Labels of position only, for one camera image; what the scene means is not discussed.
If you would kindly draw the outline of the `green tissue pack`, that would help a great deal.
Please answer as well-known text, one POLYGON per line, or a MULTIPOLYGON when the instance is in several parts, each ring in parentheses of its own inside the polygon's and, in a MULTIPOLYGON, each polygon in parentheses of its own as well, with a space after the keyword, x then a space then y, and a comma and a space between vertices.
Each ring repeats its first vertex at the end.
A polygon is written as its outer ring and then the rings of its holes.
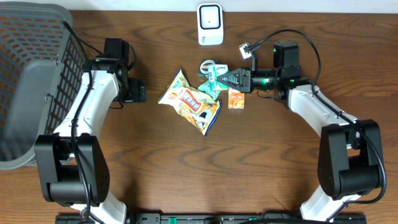
POLYGON ((218 81, 218 77, 228 73, 228 66, 224 64, 212 64, 208 67, 208 81, 211 91, 224 91, 228 86, 218 81))

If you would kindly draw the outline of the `orange tissue pack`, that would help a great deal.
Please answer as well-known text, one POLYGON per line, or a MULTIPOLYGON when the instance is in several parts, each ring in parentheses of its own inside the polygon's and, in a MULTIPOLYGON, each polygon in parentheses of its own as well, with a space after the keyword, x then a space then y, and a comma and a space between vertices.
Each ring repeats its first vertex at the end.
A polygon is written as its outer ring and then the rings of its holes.
POLYGON ((242 110, 245 105, 245 94, 231 87, 228 88, 228 108, 242 110))

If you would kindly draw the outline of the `teal snack pouch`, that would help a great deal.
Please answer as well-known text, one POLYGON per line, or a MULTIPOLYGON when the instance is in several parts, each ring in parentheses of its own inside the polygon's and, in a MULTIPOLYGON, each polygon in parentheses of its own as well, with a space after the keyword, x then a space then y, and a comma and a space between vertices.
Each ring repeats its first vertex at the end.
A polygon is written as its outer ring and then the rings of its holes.
POLYGON ((221 93, 221 91, 228 90, 228 86, 224 85, 218 81, 210 82, 207 80, 205 83, 202 83, 198 90, 205 92, 209 96, 211 96, 214 100, 216 100, 221 93))

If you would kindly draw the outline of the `round green label snack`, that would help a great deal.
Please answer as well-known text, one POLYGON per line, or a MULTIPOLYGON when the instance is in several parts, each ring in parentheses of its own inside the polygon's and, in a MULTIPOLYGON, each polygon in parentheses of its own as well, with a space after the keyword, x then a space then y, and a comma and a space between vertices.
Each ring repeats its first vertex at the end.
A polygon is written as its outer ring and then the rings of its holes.
POLYGON ((208 78, 209 66, 220 64, 220 63, 221 63, 220 60, 212 60, 212 59, 203 60, 199 67, 198 76, 200 78, 208 78))

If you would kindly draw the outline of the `yellow snack bag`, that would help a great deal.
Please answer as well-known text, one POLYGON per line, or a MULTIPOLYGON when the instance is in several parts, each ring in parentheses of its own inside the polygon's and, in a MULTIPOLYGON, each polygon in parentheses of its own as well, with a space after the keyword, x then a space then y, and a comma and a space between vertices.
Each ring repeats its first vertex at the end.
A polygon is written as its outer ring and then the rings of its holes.
POLYGON ((158 104, 170 105, 187 121, 207 136, 220 114, 222 101, 215 101, 210 95, 191 87, 179 69, 158 104))

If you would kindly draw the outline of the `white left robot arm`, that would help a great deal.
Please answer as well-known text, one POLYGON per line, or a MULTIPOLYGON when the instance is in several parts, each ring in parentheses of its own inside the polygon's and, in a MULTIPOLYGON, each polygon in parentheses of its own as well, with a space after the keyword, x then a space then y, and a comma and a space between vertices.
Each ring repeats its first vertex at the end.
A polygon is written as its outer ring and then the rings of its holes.
POLYGON ((127 205, 109 190, 109 168, 98 137, 111 103, 146 101, 143 80, 121 59, 92 58, 64 120, 34 144, 44 199, 80 211, 87 223, 128 223, 127 205))

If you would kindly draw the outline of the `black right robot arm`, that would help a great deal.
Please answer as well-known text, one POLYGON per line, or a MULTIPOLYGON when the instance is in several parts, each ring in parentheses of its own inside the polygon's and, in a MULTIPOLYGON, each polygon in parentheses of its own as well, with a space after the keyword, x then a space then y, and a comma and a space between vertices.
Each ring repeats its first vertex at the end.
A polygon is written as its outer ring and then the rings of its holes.
POLYGON ((272 90, 276 101, 302 117, 320 137, 320 185, 300 206, 300 216, 332 222, 344 207, 361 203, 360 197, 374 189, 381 190, 376 197, 380 200, 386 190, 386 170, 379 125, 345 113, 303 77, 295 41, 275 42, 272 69, 257 67, 256 46, 244 43, 239 49, 252 65, 220 75, 217 81, 242 93, 272 90))

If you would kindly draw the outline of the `white barcode scanner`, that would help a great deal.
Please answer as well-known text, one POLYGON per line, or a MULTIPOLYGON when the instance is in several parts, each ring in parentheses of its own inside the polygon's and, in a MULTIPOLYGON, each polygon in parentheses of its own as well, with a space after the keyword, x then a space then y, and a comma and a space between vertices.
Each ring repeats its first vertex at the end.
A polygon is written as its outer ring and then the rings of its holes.
POLYGON ((220 45, 223 42, 223 8, 218 3, 202 3, 197 7, 198 43, 220 45))

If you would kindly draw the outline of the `grey plastic mesh basket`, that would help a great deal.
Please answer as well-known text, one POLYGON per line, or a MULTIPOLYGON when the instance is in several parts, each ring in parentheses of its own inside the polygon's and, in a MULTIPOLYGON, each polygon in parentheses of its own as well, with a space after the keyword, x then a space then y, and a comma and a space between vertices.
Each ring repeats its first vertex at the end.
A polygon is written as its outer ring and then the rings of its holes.
POLYGON ((52 134, 69 112, 85 62, 56 4, 1 3, 1 169, 35 165, 37 136, 52 134))

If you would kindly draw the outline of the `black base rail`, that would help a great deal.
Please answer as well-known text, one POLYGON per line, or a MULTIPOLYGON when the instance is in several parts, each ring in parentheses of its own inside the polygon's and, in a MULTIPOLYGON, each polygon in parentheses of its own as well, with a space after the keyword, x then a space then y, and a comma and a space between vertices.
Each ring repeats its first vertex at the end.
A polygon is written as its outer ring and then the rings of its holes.
MULTIPOLYGON (((105 223, 96 220, 81 221, 76 215, 58 215, 56 224, 105 223)), ((239 224, 239 223, 329 223, 367 224, 365 215, 338 215, 332 222, 304 220, 288 213, 265 213, 263 215, 161 215, 159 213, 137 213, 128 215, 125 223, 131 224, 239 224)))

